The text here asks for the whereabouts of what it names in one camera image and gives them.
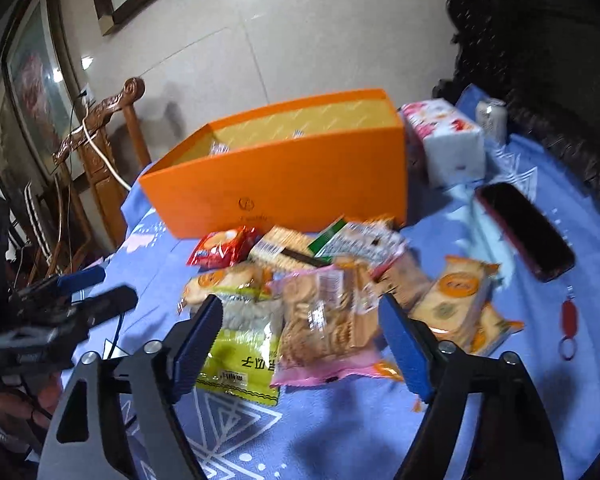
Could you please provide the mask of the person's left hand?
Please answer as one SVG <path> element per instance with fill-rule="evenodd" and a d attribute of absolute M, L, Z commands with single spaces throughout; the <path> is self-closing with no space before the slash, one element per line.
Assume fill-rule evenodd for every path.
<path fill-rule="evenodd" d="M 15 387 L 9 392 L 0 392 L 0 431 L 5 436 L 20 437 L 24 427 L 33 422 L 44 430 L 50 428 L 50 420 L 58 407 L 62 393 L 62 383 L 58 373 L 46 377 L 36 396 L 29 396 L 22 387 L 17 390 L 22 395 L 14 393 Z"/>

